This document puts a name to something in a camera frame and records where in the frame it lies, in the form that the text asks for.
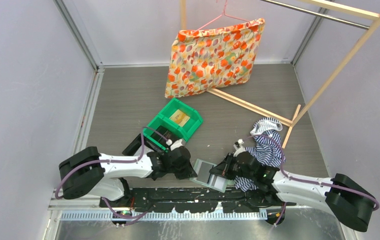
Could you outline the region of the green card holder wallet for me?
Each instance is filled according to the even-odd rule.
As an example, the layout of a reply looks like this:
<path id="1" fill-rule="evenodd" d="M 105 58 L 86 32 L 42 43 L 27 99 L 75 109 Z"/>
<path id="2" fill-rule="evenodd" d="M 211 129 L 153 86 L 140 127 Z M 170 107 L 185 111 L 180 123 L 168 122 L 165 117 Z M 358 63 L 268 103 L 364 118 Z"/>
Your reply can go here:
<path id="1" fill-rule="evenodd" d="M 204 187 L 209 187 L 211 189 L 224 193 L 228 186 L 234 185 L 234 181 L 210 173 L 210 170 L 215 166 L 216 164 L 213 164 L 211 162 L 197 159 L 193 167 L 194 171 L 197 174 L 197 177 L 189 178 L 189 180 Z"/>

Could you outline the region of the blue white striped cloth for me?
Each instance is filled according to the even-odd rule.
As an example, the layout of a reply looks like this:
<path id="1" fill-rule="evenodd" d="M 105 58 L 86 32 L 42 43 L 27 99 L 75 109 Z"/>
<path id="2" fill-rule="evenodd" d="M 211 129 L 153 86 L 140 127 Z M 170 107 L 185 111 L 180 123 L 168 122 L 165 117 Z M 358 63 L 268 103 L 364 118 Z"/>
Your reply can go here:
<path id="1" fill-rule="evenodd" d="M 254 123 L 250 135 L 255 141 L 255 146 L 246 147 L 246 151 L 255 157 L 261 164 L 278 168 L 285 156 L 281 148 L 281 136 L 283 129 L 280 121 L 272 117 L 264 117 Z"/>

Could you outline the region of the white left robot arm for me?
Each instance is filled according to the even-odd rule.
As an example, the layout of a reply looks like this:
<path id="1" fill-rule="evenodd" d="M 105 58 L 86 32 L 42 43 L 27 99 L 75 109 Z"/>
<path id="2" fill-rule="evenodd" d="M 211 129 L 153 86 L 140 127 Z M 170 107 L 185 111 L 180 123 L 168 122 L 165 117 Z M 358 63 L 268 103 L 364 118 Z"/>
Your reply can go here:
<path id="1" fill-rule="evenodd" d="M 125 207 L 131 200 L 126 177 L 156 180 L 173 174 L 179 180 L 194 178 L 197 174 L 190 158 L 191 154 L 184 146 L 167 152 L 150 151 L 140 156 L 108 155 L 90 146 L 59 164 L 61 183 L 55 196 L 73 200 L 94 195 Z"/>

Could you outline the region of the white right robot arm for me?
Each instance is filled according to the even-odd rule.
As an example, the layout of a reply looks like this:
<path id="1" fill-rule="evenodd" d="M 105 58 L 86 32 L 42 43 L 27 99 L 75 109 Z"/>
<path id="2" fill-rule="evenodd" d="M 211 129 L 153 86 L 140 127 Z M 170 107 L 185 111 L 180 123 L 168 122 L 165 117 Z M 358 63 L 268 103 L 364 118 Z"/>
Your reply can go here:
<path id="1" fill-rule="evenodd" d="M 312 207 L 339 220 L 348 228 L 366 232 L 377 209 L 376 198 L 350 177 L 316 178 L 289 173 L 281 168 L 260 163 L 249 152 L 230 153 L 210 173 L 227 180 L 247 180 L 247 200 L 269 205 L 291 203 Z"/>

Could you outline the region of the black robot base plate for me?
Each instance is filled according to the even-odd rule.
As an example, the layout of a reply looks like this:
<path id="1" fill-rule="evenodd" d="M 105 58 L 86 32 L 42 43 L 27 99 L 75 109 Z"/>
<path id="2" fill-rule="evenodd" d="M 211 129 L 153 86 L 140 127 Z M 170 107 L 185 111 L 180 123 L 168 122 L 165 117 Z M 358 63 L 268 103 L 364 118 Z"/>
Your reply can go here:
<path id="1" fill-rule="evenodd" d="M 175 210 L 192 214 L 211 213 L 217 207 L 222 207 L 225 213 L 254 213 L 262 208 L 282 206 L 282 201 L 266 199 L 256 191 L 227 188 L 225 192 L 219 192 L 207 187 L 139 187 L 108 203 L 113 208 L 132 208 L 140 213 L 170 213 Z"/>

